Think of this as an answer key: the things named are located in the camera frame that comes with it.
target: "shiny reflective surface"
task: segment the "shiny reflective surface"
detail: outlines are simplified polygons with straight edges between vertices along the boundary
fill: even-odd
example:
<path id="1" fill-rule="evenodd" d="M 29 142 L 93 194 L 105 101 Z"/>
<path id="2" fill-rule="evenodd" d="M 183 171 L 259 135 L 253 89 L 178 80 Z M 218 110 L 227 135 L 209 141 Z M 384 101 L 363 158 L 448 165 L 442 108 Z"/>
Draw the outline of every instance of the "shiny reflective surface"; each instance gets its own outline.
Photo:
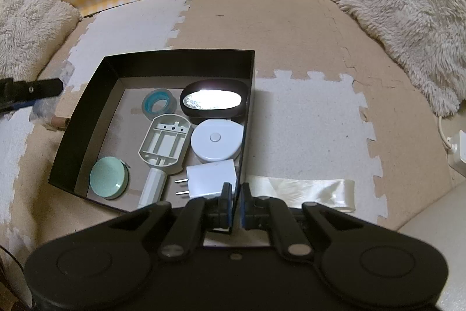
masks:
<path id="1" fill-rule="evenodd" d="M 239 94 L 225 90 L 200 90 L 183 99 L 183 104 L 194 110 L 225 110 L 240 103 Z"/>

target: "furry cushion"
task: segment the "furry cushion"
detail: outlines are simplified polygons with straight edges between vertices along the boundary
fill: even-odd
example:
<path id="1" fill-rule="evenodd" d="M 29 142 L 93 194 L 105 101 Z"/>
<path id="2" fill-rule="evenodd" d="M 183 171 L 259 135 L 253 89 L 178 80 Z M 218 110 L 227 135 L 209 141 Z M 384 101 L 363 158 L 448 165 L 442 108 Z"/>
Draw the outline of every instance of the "furry cushion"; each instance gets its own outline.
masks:
<path id="1" fill-rule="evenodd" d="M 0 0 L 0 78 L 35 80 L 79 19 L 61 0 Z"/>
<path id="2" fill-rule="evenodd" d="M 466 98 L 466 0 L 333 0 L 399 63 L 441 116 Z"/>

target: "white cable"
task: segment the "white cable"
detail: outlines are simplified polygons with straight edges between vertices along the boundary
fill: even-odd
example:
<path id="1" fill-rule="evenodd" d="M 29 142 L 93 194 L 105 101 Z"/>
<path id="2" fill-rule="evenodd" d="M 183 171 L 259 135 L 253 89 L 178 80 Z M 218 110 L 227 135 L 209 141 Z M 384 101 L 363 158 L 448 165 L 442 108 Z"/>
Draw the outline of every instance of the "white cable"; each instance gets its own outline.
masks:
<path id="1" fill-rule="evenodd" d="M 451 142 L 448 141 L 448 139 L 445 137 L 445 134 L 443 133 L 443 130 L 442 130 L 442 117 L 441 116 L 439 116 L 439 121 L 437 123 L 437 126 L 439 127 L 440 137 L 442 138 L 444 144 L 448 148 L 448 151 L 451 151 L 452 144 L 451 144 Z"/>

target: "open cardboard box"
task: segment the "open cardboard box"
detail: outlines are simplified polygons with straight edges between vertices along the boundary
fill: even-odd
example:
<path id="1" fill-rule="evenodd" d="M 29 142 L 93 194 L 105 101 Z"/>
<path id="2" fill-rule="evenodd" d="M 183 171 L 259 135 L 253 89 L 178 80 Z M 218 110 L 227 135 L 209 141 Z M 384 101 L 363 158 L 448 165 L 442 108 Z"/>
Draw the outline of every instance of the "open cardboard box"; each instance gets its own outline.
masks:
<path id="1" fill-rule="evenodd" d="M 178 101 L 175 113 L 183 115 L 179 96 L 192 82 L 231 78 L 248 85 L 246 114 L 238 122 L 244 125 L 241 151 L 235 160 L 237 183 L 246 174 L 245 156 L 254 87 L 254 52 L 223 49 L 182 49 L 135 52 L 104 57 L 92 76 L 63 135 L 48 182 L 78 197 L 121 211 L 134 211 L 141 196 L 149 166 L 138 151 L 151 121 L 141 110 L 144 97 L 156 88 L 166 88 Z M 129 183 L 124 193 L 107 200 L 94 194 L 89 186 L 90 171 L 104 156 L 115 156 L 129 166 Z M 174 208 L 183 207 L 189 196 L 175 193 L 186 185 L 174 181 L 186 178 L 186 166 L 200 164 L 188 148 L 181 173 L 168 176 L 162 199 Z"/>

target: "mint green round object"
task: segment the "mint green round object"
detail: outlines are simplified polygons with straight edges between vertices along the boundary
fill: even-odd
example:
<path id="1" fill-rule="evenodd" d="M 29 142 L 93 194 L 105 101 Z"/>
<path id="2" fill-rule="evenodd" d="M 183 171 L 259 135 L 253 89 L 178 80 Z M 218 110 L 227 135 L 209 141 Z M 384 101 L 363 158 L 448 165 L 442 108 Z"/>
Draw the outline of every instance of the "mint green round object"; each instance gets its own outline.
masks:
<path id="1" fill-rule="evenodd" d="M 99 197 L 115 199 L 126 189 L 128 169 L 116 157 L 103 157 L 92 167 L 89 182 L 92 191 Z"/>

